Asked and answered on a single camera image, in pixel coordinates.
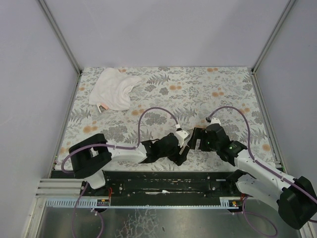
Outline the left aluminium frame post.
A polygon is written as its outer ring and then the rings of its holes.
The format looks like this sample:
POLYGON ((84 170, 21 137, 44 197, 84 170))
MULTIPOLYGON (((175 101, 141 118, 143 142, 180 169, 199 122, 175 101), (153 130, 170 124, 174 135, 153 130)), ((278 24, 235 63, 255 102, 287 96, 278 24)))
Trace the left aluminium frame post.
POLYGON ((41 11, 43 12, 45 18, 47 19, 53 33, 55 34, 60 46, 62 47, 66 57, 68 58, 70 64, 72 65, 74 71, 81 75, 82 69, 79 65, 77 59, 75 58, 69 44, 67 43, 52 11, 50 10, 47 2, 45 0, 36 0, 37 4, 39 5, 41 11))

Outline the aluminium cross rail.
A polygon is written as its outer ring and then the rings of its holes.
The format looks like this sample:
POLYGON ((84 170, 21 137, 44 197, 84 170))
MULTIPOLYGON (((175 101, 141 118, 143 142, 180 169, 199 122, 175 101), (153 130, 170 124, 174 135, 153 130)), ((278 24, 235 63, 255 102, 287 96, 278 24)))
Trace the aluminium cross rail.
POLYGON ((81 186, 82 180, 80 179, 44 178, 39 182, 36 197, 77 197, 80 194, 81 186))

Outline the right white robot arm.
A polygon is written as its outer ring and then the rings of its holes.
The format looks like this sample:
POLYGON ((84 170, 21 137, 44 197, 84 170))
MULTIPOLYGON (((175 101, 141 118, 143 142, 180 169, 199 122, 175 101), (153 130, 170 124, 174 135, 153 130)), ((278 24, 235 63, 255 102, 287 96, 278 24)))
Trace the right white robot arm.
POLYGON ((215 152, 234 166, 236 171, 229 179, 237 189, 275 209, 290 227, 299 230, 316 214, 317 196, 307 178, 295 178, 251 156, 248 147, 229 139, 220 124, 194 128, 188 145, 191 149, 215 152))

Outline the beige brown stapler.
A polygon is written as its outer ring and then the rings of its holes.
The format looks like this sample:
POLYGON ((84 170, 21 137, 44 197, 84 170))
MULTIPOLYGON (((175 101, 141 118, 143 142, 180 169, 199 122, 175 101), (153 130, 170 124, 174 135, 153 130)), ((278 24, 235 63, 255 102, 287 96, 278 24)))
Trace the beige brown stapler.
POLYGON ((189 147, 188 145, 182 146, 182 147, 180 148, 179 155, 180 155, 180 156, 187 156, 189 150, 190 150, 190 147, 189 147))

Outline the white cloth towel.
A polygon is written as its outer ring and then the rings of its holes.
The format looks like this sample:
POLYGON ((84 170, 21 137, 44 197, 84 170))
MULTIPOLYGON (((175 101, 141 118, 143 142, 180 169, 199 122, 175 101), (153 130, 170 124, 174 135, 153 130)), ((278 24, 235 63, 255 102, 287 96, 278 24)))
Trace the white cloth towel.
POLYGON ((106 68, 97 79, 90 95, 89 104, 106 110, 126 111, 130 108, 129 93, 142 84, 142 78, 121 73, 116 68, 106 68))

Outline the floral patterned table mat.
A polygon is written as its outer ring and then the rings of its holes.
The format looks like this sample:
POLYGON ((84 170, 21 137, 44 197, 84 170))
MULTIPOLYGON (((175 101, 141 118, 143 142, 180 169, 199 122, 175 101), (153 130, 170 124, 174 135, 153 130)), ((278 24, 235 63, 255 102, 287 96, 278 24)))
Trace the floral patterned table mat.
POLYGON ((204 128, 209 115, 220 119, 230 139, 249 144, 255 156, 275 165, 246 67, 121 67, 119 71, 141 77, 142 84, 130 92, 128 110, 100 114, 89 104, 89 95, 103 68, 84 69, 54 170, 70 170, 69 148, 94 134, 136 144, 138 139, 166 136, 177 122, 186 130, 204 128))

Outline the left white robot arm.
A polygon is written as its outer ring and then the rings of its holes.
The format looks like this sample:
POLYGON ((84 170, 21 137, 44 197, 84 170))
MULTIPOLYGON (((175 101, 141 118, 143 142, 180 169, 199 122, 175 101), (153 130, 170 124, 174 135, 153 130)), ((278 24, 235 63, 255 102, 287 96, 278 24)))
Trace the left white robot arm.
POLYGON ((187 159, 186 141, 190 133, 179 130, 161 139, 140 142, 139 146, 108 142, 101 133, 81 141, 69 149, 73 174, 76 179, 88 182, 92 189, 106 184, 103 171, 110 162, 150 164, 167 157, 180 166, 187 159))

